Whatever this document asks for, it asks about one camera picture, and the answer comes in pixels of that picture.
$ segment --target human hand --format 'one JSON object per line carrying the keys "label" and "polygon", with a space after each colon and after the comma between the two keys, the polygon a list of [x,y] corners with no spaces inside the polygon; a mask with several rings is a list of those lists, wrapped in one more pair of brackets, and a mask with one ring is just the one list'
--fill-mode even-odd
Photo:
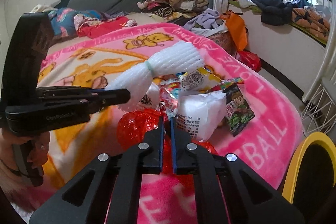
{"label": "human hand", "polygon": [[27,141],[32,141],[34,148],[29,153],[27,162],[32,162],[32,168],[36,168],[45,164],[48,160],[47,154],[49,151],[50,133],[45,132],[36,137],[17,137],[8,129],[0,129],[0,159],[9,168],[17,170],[17,165],[14,159],[12,145],[21,145]]}

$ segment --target purple clothing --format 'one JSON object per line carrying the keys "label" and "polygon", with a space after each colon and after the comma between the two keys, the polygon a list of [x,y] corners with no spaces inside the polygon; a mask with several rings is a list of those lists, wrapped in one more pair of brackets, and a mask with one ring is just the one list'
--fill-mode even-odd
{"label": "purple clothing", "polygon": [[218,24],[216,23],[216,19],[219,18],[219,16],[220,14],[218,11],[208,8],[197,17],[189,20],[183,28],[190,31],[191,28],[195,27],[196,23],[203,26],[205,29],[211,29],[211,27],[217,28]]}

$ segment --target dark jacket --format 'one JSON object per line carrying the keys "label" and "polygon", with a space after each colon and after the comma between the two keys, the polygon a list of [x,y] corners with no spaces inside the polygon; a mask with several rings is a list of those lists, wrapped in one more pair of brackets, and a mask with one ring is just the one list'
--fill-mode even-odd
{"label": "dark jacket", "polygon": [[283,0],[252,0],[262,11],[261,22],[278,26],[291,22],[292,3],[283,3]]}

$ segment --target yellow chair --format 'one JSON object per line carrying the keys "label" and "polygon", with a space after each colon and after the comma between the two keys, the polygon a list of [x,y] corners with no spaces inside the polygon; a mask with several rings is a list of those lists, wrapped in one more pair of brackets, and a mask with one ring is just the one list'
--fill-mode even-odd
{"label": "yellow chair", "polygon": [[312,133],[295,150],[282,195],[309,222],[335,192],[335,183],[336,147],[326,134]]}

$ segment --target yellow package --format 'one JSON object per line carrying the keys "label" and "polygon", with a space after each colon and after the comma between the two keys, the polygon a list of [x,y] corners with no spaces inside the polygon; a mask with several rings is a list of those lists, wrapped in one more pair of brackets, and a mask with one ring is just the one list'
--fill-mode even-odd
{"label": "yellow package", "polygon": [[180,88],[182,91],[197,90],[203,92],[213,88],[221,82],[221,79],[201,67],[191,73],[180,76]]}

